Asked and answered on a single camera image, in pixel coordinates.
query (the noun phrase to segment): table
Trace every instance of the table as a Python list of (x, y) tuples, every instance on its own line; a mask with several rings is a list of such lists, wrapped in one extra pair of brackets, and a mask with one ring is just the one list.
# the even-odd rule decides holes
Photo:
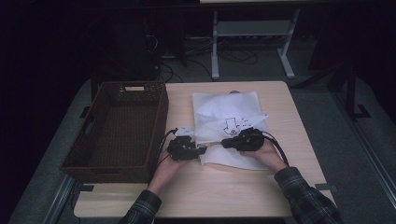
[[(309, 185), (326, 183), (304, 125), (282, 81), (166, 84), (169, 112), (166, 130), (194, 127), (192, 93), (256, 91), (265, 121), (284, 149), (291, 166)], [(146, 187), (145, 184), (95, 184), (82, 191), (75, 207), (77, 217), (122, 217)], [(321, 191), (331, 200), (329, 190)], [(270, 171), (249, 171), (196, 160), (177, 173), (162, 192), (157, 217), (290, 217), (290, 207)]]

